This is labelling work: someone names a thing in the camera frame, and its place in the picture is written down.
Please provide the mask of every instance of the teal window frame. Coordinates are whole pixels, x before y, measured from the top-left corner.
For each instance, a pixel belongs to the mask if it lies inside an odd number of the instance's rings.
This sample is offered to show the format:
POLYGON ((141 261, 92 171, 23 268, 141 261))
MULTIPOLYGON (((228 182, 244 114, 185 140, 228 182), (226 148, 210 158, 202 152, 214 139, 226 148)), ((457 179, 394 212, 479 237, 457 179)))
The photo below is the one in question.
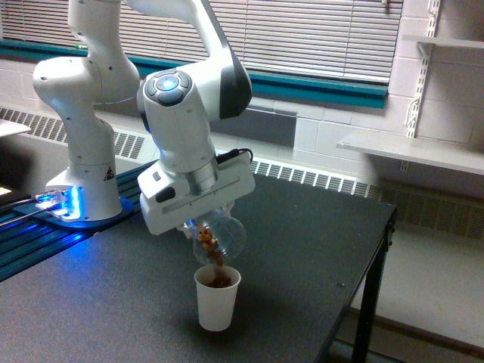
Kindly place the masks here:
MULTIPOLYGON (((86 55, 87 51, 83 49, 35 42, 0 40, 0 56, 4 57, 43 61, 59 56, 83 57, 86 55)), ((133 55, 130 55, 129 59, 142 76, 186 64, 174 60, 133 55)), ((254 94, 269 98, 290 98, 300 102, 316 101, 382 109, 385 107, 388 94, 386 85, 256 71, 250 71, 249 75, 254 94)))

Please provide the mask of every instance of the warning label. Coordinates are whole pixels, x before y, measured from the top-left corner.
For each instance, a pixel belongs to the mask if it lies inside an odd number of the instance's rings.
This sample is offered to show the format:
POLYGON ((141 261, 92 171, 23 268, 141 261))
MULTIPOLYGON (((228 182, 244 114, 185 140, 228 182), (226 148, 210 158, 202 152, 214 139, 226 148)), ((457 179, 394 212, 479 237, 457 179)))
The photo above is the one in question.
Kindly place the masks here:
POLYGON ((106 176, 104 177, 104 181, 106 182, 108 180, 111 180, 112 178, 114 178, 114 172, 111 169, 111 167, 109 167, 109 169, 106 172, 106 176))

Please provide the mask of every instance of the shelf bracket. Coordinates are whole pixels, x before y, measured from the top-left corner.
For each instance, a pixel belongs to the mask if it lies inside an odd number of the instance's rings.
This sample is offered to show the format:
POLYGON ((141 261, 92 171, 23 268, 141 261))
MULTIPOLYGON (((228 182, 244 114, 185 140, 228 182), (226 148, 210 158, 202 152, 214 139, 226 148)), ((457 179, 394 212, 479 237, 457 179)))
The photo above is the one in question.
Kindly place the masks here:
POLYGON ((417 47, 422 54, 422 58, 425 60, 429 60, 430 55, 432 54, 433 44, 417 42, 417 47))
MULTIPOLYGON (((429 0, 427 3, 427 11, 430 13, 430 22, 427 28, 427 36, 436 36, 437 22, 439 19, 441 0, 429 0)), ((424 100, 424 89, 427 81, 427 74, 429 71, 430 57, 432 56, 433 44, 417 42, 417 47, 422 54, 422 64, 420 66, 420 73, 417 81, 417 90, 415 91, 414 99, 410 102, 407 108, 407 115, 405 117, 405 126, 407 126, 407 137, 415 138, 417 134, 418 119, 420 116, 420 106, 424 100)), ((407 160, 400 161, 400 170, 402 172, 408 171, 409 162, 407 160)))

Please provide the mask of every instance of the brown food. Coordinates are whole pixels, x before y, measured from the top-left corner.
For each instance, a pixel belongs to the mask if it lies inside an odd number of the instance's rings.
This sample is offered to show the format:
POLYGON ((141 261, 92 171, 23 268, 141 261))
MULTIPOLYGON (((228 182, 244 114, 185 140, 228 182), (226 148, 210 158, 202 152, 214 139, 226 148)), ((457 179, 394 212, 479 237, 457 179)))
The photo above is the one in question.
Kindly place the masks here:
POLYGON ((202 244, 202 248, 206 251, 207 257, 214 260, 218 266, 224 265, 222 253, 217 250, 219 242, 213 238, 212 231, 208 228, 200 227, 197 240, 202 244))
POLYGON ((227 278, 225 276, 217 276, 211 284, 208 284, 208 287, 213 287, 216 289, 222 289, 224 287, 229 287, 231 286, 232 280, 230 278, 227 278))

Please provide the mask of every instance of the table leg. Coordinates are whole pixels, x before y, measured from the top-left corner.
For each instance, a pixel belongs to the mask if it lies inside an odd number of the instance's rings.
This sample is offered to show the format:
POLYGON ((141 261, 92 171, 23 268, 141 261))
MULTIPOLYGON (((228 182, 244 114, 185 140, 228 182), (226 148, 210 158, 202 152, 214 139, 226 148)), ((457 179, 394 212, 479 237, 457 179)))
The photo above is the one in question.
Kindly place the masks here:
POLYGON ((353 346, 352 363, 364 363, 370 346, 371 329, 377 310, 378 294, 385 266, 386 251, 389 246, 389 229, 383 239, 371 267, 366 275, 363 300, 361 301, 355 345, 353 346))

